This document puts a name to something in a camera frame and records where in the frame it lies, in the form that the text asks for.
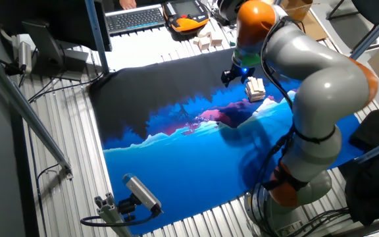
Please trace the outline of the person's bare hand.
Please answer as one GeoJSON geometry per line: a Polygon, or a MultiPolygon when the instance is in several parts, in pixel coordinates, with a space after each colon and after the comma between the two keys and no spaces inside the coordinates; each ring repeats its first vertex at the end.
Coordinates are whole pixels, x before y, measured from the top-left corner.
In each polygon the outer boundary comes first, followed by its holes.
{"type": "Polygon", "coordinates": [[[135,9],[137,7],[136,0],[119,0],[119,4],[124,10],[135,9]]]}

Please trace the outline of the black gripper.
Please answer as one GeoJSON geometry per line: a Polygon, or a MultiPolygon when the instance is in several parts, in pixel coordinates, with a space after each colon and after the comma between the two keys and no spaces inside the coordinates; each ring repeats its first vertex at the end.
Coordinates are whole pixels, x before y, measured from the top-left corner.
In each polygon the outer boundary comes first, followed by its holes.
{"type": "Polygon", "coordinates": [[[235,78],[241,77],[241,83],[244,84],[248,77],[252,76],[255,72],[255,67],[240,67],[233,64],[230,70],[222,72],[221,81],[227,88],[229,83],[235,78]]]}

